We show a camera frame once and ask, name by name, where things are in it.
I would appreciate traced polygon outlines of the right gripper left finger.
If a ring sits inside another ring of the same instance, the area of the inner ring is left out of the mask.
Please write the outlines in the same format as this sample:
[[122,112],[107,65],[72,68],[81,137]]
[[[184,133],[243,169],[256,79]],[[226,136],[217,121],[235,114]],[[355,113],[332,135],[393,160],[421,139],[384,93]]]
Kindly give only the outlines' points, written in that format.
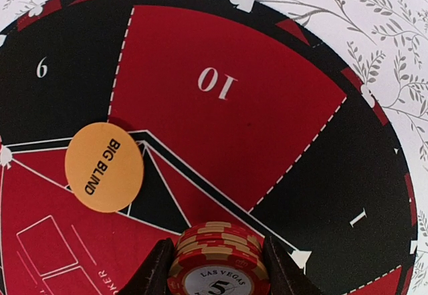
[[167,279],[174,255],[171,238],[160,239],[117,295],[171,294]]

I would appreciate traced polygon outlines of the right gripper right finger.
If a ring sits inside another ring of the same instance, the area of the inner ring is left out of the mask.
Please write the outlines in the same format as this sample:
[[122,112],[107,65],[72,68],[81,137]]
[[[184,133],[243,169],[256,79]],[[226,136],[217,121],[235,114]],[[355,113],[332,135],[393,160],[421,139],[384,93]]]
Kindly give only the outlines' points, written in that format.
[[322,295],[274,236],[263,242],[263,263],[270,277],[270,294]]

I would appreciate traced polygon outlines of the red chips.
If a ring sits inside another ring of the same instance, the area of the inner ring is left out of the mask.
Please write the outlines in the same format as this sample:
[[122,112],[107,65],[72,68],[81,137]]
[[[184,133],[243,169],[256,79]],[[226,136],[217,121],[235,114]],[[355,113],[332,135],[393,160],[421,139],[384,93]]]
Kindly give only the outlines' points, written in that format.
[[236,224],[210,221],[184,231],[167,284],[171,294],[269,294],[261,244]]

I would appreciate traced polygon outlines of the orange big blind button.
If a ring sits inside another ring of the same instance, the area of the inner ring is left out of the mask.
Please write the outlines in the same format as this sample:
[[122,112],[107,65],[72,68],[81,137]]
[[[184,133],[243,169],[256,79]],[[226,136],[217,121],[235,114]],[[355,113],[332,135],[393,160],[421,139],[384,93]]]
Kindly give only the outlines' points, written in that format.
[[122,128],[95,122],[70,141],[65,173],[75,197],[86,207],[113,213],[130,205],[144,177],[142,153]]

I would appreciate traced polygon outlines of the round red black poker mat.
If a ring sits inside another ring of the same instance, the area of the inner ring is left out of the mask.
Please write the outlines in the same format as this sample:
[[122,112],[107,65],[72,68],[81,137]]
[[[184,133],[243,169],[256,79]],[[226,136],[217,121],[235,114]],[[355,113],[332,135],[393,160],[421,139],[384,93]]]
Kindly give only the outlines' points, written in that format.
[[[136,199],[74,197],[93,122],[129,132]],[[406,294],[417,210],[399,141],[351,68],[253,0],[49,0],[1,32],[1,293],[116,294],[204,221],[277,237],[325,294]]]

